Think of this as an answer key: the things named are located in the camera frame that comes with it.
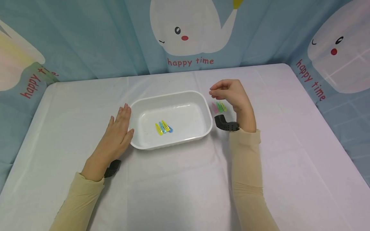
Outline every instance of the yellow hair clip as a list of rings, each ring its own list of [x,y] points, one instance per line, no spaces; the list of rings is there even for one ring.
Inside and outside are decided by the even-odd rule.
[[[226,112],[226,107],[225,107],[225,105],[223,105],[223,103],[222,103],[222,102],[220,102],[220,104],[221,104],[221,107],[222,107],[223,111],[224,111],[224,112]]]
[[[157,129],[157,132],[160,136],[163,135],[163,131],[157,123],[155,124],[155,128]]]
[[[169,132],[169,126],[166,124],[166,122],[162,121],[162,125],[164,130],[166,130],[166,132]]]

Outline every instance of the beige sleeve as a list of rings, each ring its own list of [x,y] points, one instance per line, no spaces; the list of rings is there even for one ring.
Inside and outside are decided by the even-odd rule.
[[[81,174],[76,173],[67,198],[49,231],[86,231],[91,213],[103,188],[104,178],[95,182],[86,180]]]
[[[262,192],[260,131],[230,133],[232,189],[242,230],[278,231]]]

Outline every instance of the blue backdrop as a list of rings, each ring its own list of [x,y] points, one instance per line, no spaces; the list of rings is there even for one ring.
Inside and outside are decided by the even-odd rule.
[[[351,52],[359,53],[364,62],[370,59],[368,43],[345,45],[353,34],[353,40],[369,40],[369,30],[360,35],[356,31],[369,28],[370,19],[357,12],[354,21],[346,20],[346,14],[338,23],[330,20],[340,9],[349,14],[353,9],[369,10],[366,0],[352,2],[353,6],[349,0],[0,0],[0,70],[12,66],[7,63],[12,51],[4,41],[24,50],[15,60],[27,56],[35,61],[20,62],[21,73],[8,71],[0,81],[10,86],[0,86],[0,190],[52,82],[272,63],[291,66],[369,183],[370,84],[364,80],[369,75],[353,73],[365,81],[359,85],[369,86],[360,91],[351,87],[352,82],[341,87],[344,74],[336,76],[351,66]],[[337,44],[342,32],[349,35]],[[330,61],[332,56],[341,60]],[[12,84],[14,76],[19,81]],[[319,85],[323,93],[317,93]]]

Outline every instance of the wrist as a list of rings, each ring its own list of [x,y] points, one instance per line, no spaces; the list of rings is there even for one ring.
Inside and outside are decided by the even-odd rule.
[[[240,110],[236,113],[236,122],[245,132],[255,133],[257,130],[253,108]]]
[[[104,177],[104,173],[107,170],[108,164],[100,161],[94,156],[90,156],[85,163],[84,168],[82,169],[81,175],[84,176],[87,180],[100,181]]]

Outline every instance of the red nose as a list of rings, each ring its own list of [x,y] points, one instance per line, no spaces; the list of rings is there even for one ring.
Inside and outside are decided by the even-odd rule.
[[[336,55],[338,53],[338,50],[333,48],[332,51],[330,52],[332,55]]]

